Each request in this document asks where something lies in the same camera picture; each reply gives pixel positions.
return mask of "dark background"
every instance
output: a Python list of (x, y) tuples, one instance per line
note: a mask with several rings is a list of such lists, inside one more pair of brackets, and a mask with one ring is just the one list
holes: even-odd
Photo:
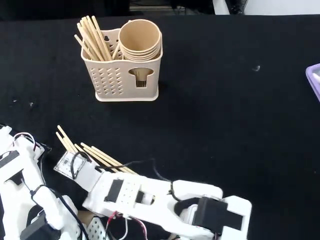
[[(129, 19), (99, 22), (113, 29)], [(155, 158), (166, 178), (248, 199), (249, 240), (313, 239), (320, 105), (305, 69), (319, 63), (320, 17), (150, 19), (162, 31), (164, 51), (154, 102), (95, 99), (73, 39), (79, 19), (0, 23), (0, 122), (52, 147), (44, 176), (78, 208), (85, 193), (53, 171), (63, 154), (57, 124), (74, 142), (122, 163)], [(133, 170), (156, 177), (147, 164)], [(152, 240), (161, 233), (149, 234)]]
[[(243, 12), (247, 0), (226, 0), (232, 14)], [(47, 20), (86, 15), (199, 15), (215, 13), (212, 0), (1, 0), (0, 20)]]

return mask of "wooden chopstick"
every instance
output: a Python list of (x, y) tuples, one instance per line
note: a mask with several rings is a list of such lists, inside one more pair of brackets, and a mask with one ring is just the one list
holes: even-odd
[(81, 24), (82, 28), (86, 31), (88, 36), (91, 38), (91, 40), (95, 41), (95, 37), (94, 37), (93, 33), (90, 31), (89, 23), (88, 23), (88, 20), (85, 16), (80, 20), (80, 24)]
[(78, 41), (78, 43), (81, 45), (81, 47), (83, 48), (83, 50), (89, 55), (89, 57), (94, 60), (97, 61), (98, 59), (96, 57), (93, 56), (93, 54), (90, 52), (89, 48), (87, 48), (87, 46), (84, 45), (84, 43), (80, 40), (80, 38), (78, 37), (77, 34), (74, 35), (74, 38)]
[(106, 51), (105, 51), (105, 49), (104, 49), (104, 47), (102, 45), (102, 42), (101, 42), (101, 40), (100, 40), (100, 38), (99, 38), (99, 36), (97, 34), (97, 30), (95, 29), (90, 17), (86, 16), (86, 20), (87, 20), (87, 22), (89, 24), (90, 32), (93, 34), (95, 42), (97, 43), (97, 46), (98, 46), (100, 52), (102, 53), (102, 56), (103, 56), (104, 60), (108, 61), (107, 53), (106, 53)]
[[(107, 167), (112, 167), (112, 165), (110, 165), (107, 161), (103, 160), (101, 157), (99, 157), (98, 155), (96, 155), (91, 149), (84, 147), (83, 148), (84, 151), (86, 151), (88, 154), (90, 154), (92, 157), (94, 157), (95, 159), (97, 159), (99, 162), (101, 162), (103, 165), (107, 166)], [(114, 171), (115, 173), (119, 172), (118, 169), (115, 168), (111, 168), (112, 171)]]
[[(94, 154), (96, 154), (97, 156), (99, 156), (100, 158), (102, 158), (103, 160), (105, 160), (106, 162), (108, 162), (109, 164), (111, 164), (113, 166), (122, 165), (121, 163), (117, 164), (116, 162), (110, 160), (109, 158), (105, 157), (103, 154), (101, 154), (100, 152), (92, 149), (92, 147), (89, 147), (88, 145), (84, 144), (83, 142), (81, 143), (81, 146), (83, 146), (85, 149), (90, 149)], [(122, 171), (122, 172), (125, 172), (125, 173), (131, 173), (125, 167), (121, 167), (121, 168), (119, 168), (119, 170)]]
[[(111, 156), (107, 155), (106, 153), (104, 153), (103, 151), (101, 151), (100, 149), (96, 148), (95, 146), (91, 146), (91, 148), (96, 152), (99, 153), (101, 155), (103, 155), (106, 159), (109, 160), (110, 163), (112, 163), (114, 166), (120, 166), (122, 165), (122, 163), (118, 162), (117, 160), (115, 160), (114, 158), (112, 158)], [(127, 166), (122, 167), (123, 169), (125, 169), (127, 171), (127, 173), (131, 173), (131, 174), (137, 174), (135, 171), (132, 171), (130, 168), (128, 168)]]
[(120, 43), (118, 42), (113, 54), (112, 54), (112, 60), (115, 60), (116, 56), (118, 55), (118, 50), (120, 48)]
[(74, 154), (78, 152), (77, 149), (75, 149), (75, 150), (73, 149), (73, 147), (71, 146), (70, 142), (65, 137), (63, 137), (62, 139), (65, 142), (65, 145), (67, 145), (69, 147), (69, 149), (71, 150), (69, 152), (74, 153)]
[(64, 146), (65, 150), (67, 150), (68, 152), (71, 152), (72, 150), (70, 149), (70, 147), (65, 143), (65, 141), (63, 140), (63, 138), (60, 136), (60, 134), (56, 131), (55, 132), (56, 136), (58, 137), (58, 139), (60, 140), (60, 142), (62, 143), (62, 145)]
[(81, 24), (78, 23), (76, 26), (77, 26), (80, 34), (82, 35), (82, 37), (86, 41), (86, 43), (91, 46), (91, 48), (93, 49), (94, 53), (98, 56), (99, 60), (103, 62), (104, 58), (101, 56), (101, 54), (100, 54), (99, 50), (97, 49), (97, 46), (95, 45), (95, 43), (91, 40), (91, 38), (88, 36), (88, 34), (84, 31), (84, 29), (82, 28)]
[(108, 60), (108, 61), (111, 61), (111, 60), (112, 60), (111, 53), (110, 53), (109, 48), (108, 48), (108, 46), (107, 46), (107, 43), (106, 43), (106, 41), (105, 41), (105, 37), (102, 35), (102, 32), (101, 32), (101, 30), (100, 30), (100, 27), (99, 27), (99, 24), (98, 24), (98, 22), (97, 22), (97, 19), (96, 19), (95, 16), (92, 16), (91, 18), (92, 18), (93, 24), (94, 24), (94, 26), (95, 26), (95, 28), (96, 28), (96, 32), (98, 33), (98, 36), (99, 36), (99, 38), (100, 38), (100, 40), (101, 40), (101, 42), (102, 42), (104, 51), (105, 51), (106, 56), (107, 56), (107, 60)]
[(60, 125), (57, 126), (58, 130), (60, 131), (60, 133), (63, 135), (63, 137), (65, 138), (65, 142), (70, 145), (71, 150), (73, 153), (78, 152), (78, 150), (76, 149), (76, 147), (74, 146), (74, 144), (72, 143), (72, 141), (70, 140), (70, 138), (67, 136), (67, 134), (65, 133), (65, 131), (62, 129), (62, 127)]

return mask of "stack of paper cups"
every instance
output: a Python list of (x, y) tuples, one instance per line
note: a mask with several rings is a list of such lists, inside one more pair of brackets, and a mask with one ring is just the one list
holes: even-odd
[(158, 26), (145, 19), (127, 22), (120, 29), (118, 39), (124, 58), (136, 62), (156, 58), (162, 45)]

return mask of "utensil holder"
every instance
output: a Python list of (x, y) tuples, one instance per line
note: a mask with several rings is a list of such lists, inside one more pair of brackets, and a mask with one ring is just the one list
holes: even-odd
[[(101, 31), (105, 40), (106, 37), (108, 38), (106, 42), (109, 45), (111, 55), (117, 47), (119, 31), (120, 28)], [(83, 48), (81, 49), (81, 57), (95, 89), (95, 97), (101, 102), (154, 101), (157, 99), (162, 55), (162, 42), (158, 56), (145, 62), (121, 59), (123, 58), (121, 50), (117, 53), (119, 60), (89, 60), (87, 53)], [(137, 84), (136, 76), (129, 73), (130, 70), (136, 68), (147, 68), (153, 71), (147, 76), (145, 84)]]

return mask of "red wire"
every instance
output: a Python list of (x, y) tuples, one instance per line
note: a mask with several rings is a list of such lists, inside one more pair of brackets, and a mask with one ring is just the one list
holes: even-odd
[(114, 211), (114, 212), (112, 213), (112, 215), (108, 218), (108, 221), (106, 222), (107, 225), (111, 222), (112, 219), (114, 219), (114, 217), (115, 217), (116, 214), (117, 214), (117, 211)]
[(148, 239), (145, 227), (141, 224), (141, 220), (138, 218), (135, 218), (135, 217), (133, 217), (133, 219), (136, 220), (139, 223), (139, 225), (141, 226), (142, 231), (143, 231), (143, 235), (144, 235), (144, 239)]

